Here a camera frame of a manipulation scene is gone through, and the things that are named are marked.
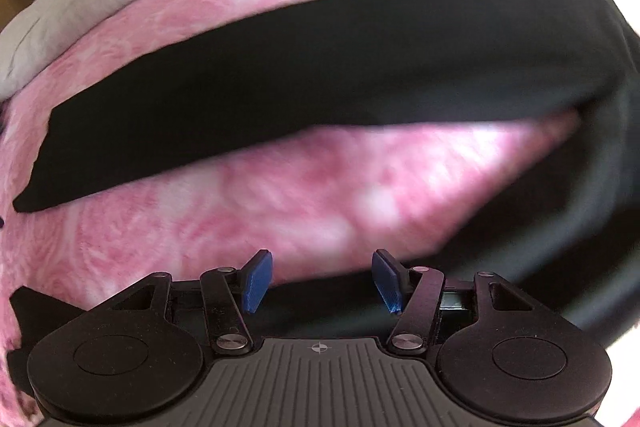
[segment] black fabric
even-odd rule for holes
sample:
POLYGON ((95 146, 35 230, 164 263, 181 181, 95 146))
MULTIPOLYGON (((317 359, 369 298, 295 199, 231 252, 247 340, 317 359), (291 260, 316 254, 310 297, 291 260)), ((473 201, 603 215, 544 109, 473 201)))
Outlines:
MULTIPOLYGON (((571 252, 582 240, 619 242, 612 217, 640 206, 639 66, 640 38, 612 0, 316 0, 145 55, 55 108, 14 206, 41 210, 313 124, 513 120, 576 107, 578 131, 429 263, 464 277, 492 269, 548 302, 556 293, 532 283, 536 274, 556 273, 561 285, 562 260, 604 263, 600 281, 566 273, 566 299, 587 302, 585 292, 638 259, 628 246, 635 221, 620 247, 628 263, 603 261, 604 246, 571 252)), ((618 296, 628 309, 640 287, 632 276, 618 296)), ((598 313, 585 320, 599 323, 598 313)))

